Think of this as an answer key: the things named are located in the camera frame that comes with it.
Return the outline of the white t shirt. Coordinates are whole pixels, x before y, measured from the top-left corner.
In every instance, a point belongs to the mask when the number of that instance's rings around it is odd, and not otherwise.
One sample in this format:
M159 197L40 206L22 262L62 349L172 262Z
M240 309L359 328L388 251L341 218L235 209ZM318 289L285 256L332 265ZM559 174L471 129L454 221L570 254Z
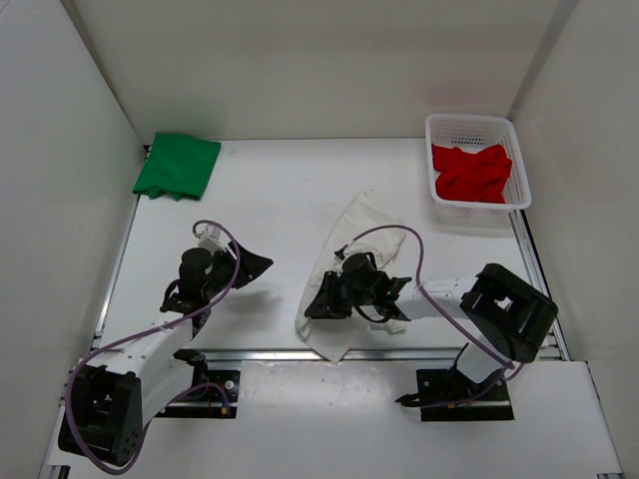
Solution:
M323 358L340 362L361 334L368 329L369 322L358 314L346 319L310 319L305 310L317 295L323 275L328 270L339 271L340 261L334 252L357 235L374 227L401 225L403 219L379 208L375 195L366 192L357 194L333 223L326 237L323 249L305 286L295 319L295 329L299 338ZM393 275L396 272L396 257L406 233L388 229L369 234L358 239L346 252L373 253L378 268Z

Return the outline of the green t shirt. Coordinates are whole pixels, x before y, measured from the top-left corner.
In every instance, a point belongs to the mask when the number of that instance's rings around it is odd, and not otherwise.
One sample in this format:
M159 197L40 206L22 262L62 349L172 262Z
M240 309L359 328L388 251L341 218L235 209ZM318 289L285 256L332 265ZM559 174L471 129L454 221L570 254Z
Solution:
M157 133L133 193L154 200L200 200L204 195L222 144L188 135Z

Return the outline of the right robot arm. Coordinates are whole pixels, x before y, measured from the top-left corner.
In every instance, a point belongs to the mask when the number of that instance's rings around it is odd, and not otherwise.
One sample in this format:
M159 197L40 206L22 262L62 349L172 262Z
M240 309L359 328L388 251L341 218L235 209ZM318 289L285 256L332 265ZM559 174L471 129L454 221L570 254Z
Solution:
M557 313L548 296L498 263L471 278L424 286L410 276L388 275L370 252L346 256L326 271L302 307L304 319L317 325L354 317L375 325L441 317L460 327L470 321L479 333L424 392L400 397L406 407L458 404L486 394L507 370L536 359Z

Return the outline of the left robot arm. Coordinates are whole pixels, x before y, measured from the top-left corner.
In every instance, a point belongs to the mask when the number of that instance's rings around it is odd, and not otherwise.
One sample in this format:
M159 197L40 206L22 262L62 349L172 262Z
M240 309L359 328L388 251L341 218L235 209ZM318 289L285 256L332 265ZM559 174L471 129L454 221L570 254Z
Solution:
M112 346L77 371L65 401L59 448L92 452L116 467L132 461L145 427L176 396L198 399L211 389L205 355L188 346L210 317L210 302L228 288L250 284L273 264L240 244L215 239L186 250L153 333Z

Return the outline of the red t shirt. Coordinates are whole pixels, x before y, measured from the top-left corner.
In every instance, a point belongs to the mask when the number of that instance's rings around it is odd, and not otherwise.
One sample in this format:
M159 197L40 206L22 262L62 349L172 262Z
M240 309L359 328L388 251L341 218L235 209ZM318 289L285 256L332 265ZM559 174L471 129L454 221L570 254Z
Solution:
M513 162L501 145L477 153L436 145L431 151L437 172L435 191L440 198L467 203L505 203L503 191Z

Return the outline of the white plastic basket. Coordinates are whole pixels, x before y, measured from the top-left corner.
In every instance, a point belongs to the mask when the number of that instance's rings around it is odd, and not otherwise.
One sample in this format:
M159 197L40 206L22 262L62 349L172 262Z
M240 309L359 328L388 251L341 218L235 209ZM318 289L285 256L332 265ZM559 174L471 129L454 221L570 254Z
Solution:
M508 120L481 115L432 114L425 119L425 139L430 192L437 204L465 213L490 212L496 215L524 210L530 206L531 193L524 162L514 127ZM435 191L437 172L432 162L433 145L445 148L459 147L467 153L477 153L485 148L501 145L513 162L510 177L503 191L505 203L467 203L440 198Z

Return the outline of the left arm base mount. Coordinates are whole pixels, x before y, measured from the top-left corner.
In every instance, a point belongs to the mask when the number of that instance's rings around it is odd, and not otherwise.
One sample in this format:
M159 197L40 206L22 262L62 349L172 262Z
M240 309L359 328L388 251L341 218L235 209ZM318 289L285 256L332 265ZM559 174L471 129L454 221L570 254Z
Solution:
M241 386L238 366L223 366L209 361L195 349L180 349L169 363L171 370L180 366L179 375L165 384L156 411L157 418L235 419Z

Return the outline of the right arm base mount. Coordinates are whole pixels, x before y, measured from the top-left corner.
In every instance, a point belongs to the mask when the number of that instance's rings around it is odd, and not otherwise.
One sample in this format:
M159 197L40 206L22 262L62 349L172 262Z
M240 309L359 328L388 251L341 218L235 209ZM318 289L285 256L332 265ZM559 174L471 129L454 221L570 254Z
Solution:
M498 367L475 383L458 369L460 356L447 369L417 369L417 391L399 396L394 402L418 409L421 422L513 420L505 368Z

